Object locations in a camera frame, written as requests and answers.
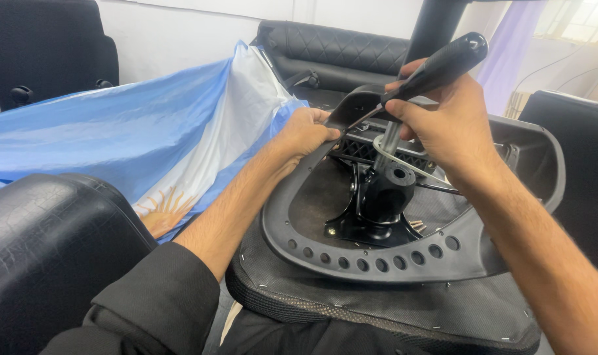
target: window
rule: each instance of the window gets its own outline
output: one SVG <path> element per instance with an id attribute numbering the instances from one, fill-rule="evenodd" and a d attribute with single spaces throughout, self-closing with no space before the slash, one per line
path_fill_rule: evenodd
<path id="1" fill-rule="evenodd" d="M 534 36 L 598 46 L 598 0 L 549 0 Z"/>

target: screwdriver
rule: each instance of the screwdriver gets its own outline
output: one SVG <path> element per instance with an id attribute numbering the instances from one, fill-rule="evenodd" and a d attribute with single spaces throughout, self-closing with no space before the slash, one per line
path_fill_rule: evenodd
<path id="1" fill-rule="evenodd" d="M 378 112 L 384 111 L 384 105 L 392 99 L 410 100 L 454 82 L 458 77 L 470 71 L 488 55 L 488 41 L 481 34 L 470 32 L 443 46 L 420 65 L 398 88 L 380 96 L 380 103 L 368 114 L 360 117 L 345 131 Z"/>

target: purple curtain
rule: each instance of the purple curtain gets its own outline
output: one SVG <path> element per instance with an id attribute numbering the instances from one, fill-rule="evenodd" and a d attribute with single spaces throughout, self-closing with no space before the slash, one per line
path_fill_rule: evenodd
<path id="1" fill-rule="evenodd" d="M 518 70 L 545 5 L 546 0 L 512 2 L 494 32 L 488 57 L 476 76 L 483 86 L 489 113 L 502 115 L 505 112 L 516 85 Z"/>

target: black pole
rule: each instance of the black pole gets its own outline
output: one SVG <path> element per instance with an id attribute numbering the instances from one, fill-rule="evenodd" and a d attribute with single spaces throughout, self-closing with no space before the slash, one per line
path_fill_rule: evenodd
<path id="1" fill-rule="evenodd" d="M 404 63 L 427 58 L 452 40 L 468 0 L 424 0 Z"/>

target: light blue and white flag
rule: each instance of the light blue and white flag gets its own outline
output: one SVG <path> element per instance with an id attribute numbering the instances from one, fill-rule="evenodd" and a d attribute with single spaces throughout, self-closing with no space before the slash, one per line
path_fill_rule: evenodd
<path id="1" fill-rule="evenodd" d="M 31 173 L 96 176 L 166 241 L 305 105 L 240 42 L 233 58 L 2 112 L 0 187 Z"/>

